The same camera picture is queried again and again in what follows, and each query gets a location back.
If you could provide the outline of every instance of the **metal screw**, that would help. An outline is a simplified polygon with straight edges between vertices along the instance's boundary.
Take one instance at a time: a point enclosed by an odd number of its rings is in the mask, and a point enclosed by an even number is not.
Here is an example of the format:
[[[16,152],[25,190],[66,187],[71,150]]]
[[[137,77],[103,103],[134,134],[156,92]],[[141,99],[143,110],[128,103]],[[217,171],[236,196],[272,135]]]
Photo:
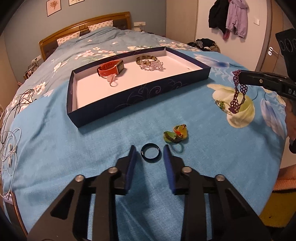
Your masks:
[[[110,167],[110,168],[108,169],[108,172],[109,172],[109,173],[117,173],[117,172],[118,172],[118,169],[117,169],[116,167]]]
[[[225,176],[223,176],[223,175],[217,175],[216,176],[216,179],[217,179],[217,181],[222,182],[222,181],[225,180]]]
[[[191,169],[191,167],[183,167],[182,168],[182,172],[184,172],[184,173],[190,173],[190,172],[192,172],[192,169]]]
[[[75,181],[76,182],[81,182],[81,181],[83,181],[84,180],[84,176],[82,176],[82,175],[77,175],[76,177],[75,177]]]

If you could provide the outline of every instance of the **green glass ring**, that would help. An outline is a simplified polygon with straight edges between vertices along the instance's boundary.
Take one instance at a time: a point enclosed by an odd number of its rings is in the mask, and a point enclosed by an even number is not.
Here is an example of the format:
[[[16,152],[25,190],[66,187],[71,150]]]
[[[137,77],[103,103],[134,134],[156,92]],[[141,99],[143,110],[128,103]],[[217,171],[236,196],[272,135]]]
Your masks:
[[[232,115],[231,111],[228,110],[228,108],[230,108],[230,105],[226,102],[226,101],[223,101],[223,100],[216,100],[215,101],[215,104],[223,111],[225,112],[226,114],[228,115]]]

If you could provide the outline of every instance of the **black jacket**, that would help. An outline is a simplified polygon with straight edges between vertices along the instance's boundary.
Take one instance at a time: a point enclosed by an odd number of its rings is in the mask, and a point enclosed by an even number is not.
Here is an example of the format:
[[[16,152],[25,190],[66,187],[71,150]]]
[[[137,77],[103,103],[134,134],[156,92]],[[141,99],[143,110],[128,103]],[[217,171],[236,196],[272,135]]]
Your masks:
[[[226,32],[226,21],[228,15],[229,1],[217,0],[210,9],[209,28],[218,27],[223,34]]]

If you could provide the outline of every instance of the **bed headboard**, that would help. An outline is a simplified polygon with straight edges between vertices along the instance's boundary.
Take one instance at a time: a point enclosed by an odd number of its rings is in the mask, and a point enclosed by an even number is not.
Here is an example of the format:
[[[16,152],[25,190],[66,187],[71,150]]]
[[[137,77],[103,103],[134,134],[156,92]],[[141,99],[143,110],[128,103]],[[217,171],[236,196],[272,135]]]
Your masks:
[[[55,32],[39,42],[41,55],[45,61],[58,47],[57,39],[80,31],[80,36],[89,33],[88,26],[113,20],[113,26],[121,30],[131,29],[130,12],[119,12],[90,18],[79,23],[72,24]]]

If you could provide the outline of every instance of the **blue foam pad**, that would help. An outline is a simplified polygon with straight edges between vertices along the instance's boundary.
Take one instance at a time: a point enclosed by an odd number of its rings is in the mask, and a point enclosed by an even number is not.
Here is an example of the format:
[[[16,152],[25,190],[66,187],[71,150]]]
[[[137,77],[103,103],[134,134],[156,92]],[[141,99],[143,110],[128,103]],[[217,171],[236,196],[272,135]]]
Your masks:
[[[135,165],[136,165],[136,161],[137,161],[137,151],[134,146],[131,147],[129,156],[130,155],[131,155],[131,160],[130,160],[130,164],[128,166],[128,171],[126,172],[126,176],[125,176],[124,189],[126,191],[130,190],[130,188],[131,188],[131,182],[133,179],[133,170],[135,169]]]
[[[172,193],[174,194],[176,191],[176,186],[175,186],[175,174],[173,172],[173,167],[170,162],[170,157],[172,156],[170,149],[168,145],[166,145],[163,149],[163,159],[165,161],[165,168],[167,172],[167,177],[168,177],[168,183],[170,186],[170,189],[172,190]]]

